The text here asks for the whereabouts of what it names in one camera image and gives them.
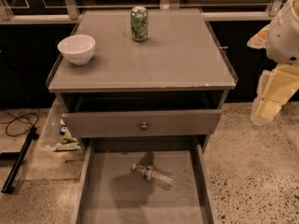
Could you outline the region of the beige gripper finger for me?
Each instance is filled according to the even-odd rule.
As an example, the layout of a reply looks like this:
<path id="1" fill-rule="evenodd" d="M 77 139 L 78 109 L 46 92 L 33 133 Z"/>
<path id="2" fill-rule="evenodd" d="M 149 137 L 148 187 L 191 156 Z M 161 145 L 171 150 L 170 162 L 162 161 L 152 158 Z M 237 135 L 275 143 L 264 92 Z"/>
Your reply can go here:
<path id="1" fill-rule="evenodd" d="M 267 46 L 268 31 L 269 25 L 265 25 L 265 27 L 249 39 L 247 46 L 252 49 L 265 49 Z"/>
<path id="2" fill-rule="evenodd" d="M 251 108 L 251 121 L 259 126 L 272 121 L 298 90 L 298 65 L 279 63 L 272 71 L 263 70 Z"/>

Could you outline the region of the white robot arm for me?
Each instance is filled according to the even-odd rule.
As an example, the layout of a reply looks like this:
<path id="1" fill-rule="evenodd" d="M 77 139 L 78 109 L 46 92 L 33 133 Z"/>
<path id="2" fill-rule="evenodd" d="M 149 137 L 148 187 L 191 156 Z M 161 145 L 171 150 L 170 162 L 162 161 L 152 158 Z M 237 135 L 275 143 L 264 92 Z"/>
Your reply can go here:
<path id="1" fill-rule="evenodd" d="M 272 71 L 263 70 L 251 109 L 251 121 L 265 125 L 299 91 L 299 0 L 288 0 L 247 46 L 265 49 L 277 63 Z"/>

